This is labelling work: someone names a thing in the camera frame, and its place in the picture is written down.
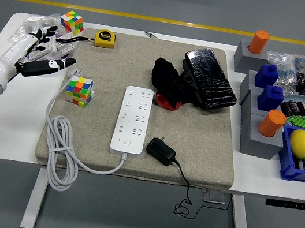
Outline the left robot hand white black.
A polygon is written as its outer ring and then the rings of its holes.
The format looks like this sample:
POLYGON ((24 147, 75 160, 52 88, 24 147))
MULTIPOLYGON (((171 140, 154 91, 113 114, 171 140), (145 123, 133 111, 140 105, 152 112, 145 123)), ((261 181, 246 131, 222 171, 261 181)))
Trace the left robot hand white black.
POLYGON ((24 77, 52 74, 76 63, 74 58, 24 61, 26 56, 36 50, 40 44, 50 41, 56 30, 55 25, 43 27, 24 35, 13 44, 0 58, 0 84, 7 83, 18 73, 24 77))

